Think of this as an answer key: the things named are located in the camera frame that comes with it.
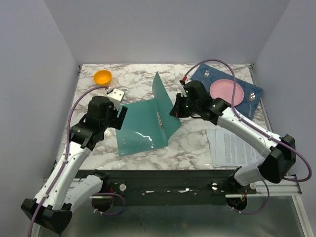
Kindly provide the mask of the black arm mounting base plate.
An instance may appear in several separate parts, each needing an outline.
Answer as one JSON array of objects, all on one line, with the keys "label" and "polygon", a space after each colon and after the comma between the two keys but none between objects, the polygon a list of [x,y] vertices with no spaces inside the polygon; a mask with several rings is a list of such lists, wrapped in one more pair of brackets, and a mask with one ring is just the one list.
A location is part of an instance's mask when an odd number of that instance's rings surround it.
[{"label": "black arm mounting base plate", "polygon": [[108,181],[103,191],[121,195],[128,206],[225,205],[229,196],[255,194],[229,187],[231,170],[100,170]]}]

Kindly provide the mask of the teal plastic folder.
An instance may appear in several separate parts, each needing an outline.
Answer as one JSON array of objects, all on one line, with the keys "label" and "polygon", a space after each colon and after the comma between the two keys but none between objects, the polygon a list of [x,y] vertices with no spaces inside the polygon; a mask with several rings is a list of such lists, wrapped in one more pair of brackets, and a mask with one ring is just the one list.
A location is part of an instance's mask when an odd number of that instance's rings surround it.
[{"label": "teal plastic folder", "polygon": [[[118,154],[128,156],[168,146],[170,137],[181,127],[178,118],[169,115],[173,104],[158,73],[152,84],[153,99],[126,104],[127,113],[116,131]],[[160,127],[159,112],[163,128]]]}]

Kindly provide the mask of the printed white paper sheets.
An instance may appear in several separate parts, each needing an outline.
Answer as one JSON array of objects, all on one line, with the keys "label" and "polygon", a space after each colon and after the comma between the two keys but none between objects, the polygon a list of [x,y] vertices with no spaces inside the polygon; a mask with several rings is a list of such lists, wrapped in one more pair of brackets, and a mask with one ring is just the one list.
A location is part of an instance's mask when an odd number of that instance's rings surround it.
[{"label": "printed white paper sheets", "polygon": [[208,129],[206,135],[214,167],[239,167],[263,160],[252,146],[226,129]]}]

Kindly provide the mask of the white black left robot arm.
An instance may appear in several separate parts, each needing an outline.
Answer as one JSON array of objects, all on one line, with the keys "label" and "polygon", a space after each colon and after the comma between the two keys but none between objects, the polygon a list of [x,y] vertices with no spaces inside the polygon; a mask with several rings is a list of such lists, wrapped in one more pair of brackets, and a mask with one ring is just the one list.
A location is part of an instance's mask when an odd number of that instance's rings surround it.
[{"label": "white black left robot arm", "polygon": [[122,99],[121,92],[92,97],[87,113],[67,132],[67,145],[47,182],[34,198],[22,202],[21,209],[32,223],[62,234],[83,202],[110,191],[109,174],[98,170],[90,172],[72,191],[69,187],[96,144],[104,140],[106,129],[121,129],[127,112],[127,107],[120,105]]}]

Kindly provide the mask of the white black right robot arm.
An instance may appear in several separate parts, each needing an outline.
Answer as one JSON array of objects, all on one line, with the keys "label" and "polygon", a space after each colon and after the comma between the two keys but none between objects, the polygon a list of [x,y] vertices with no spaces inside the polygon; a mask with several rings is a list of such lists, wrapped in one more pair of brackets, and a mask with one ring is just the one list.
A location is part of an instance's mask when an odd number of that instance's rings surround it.
[{"label": "white black right robot arm", "polygon": [[203,83],[198,80],[183,84],[182,92],[177,93],[169,114],[176,118],[197,115],[200,119],[234,133],[259,152],[262,160],[236,169],[228,178],[228,190],[234,194],[257,181],[280,183],[296,162],[293,137],[281,137],[266,131],[242,116],[227,101],[211,98]]}]

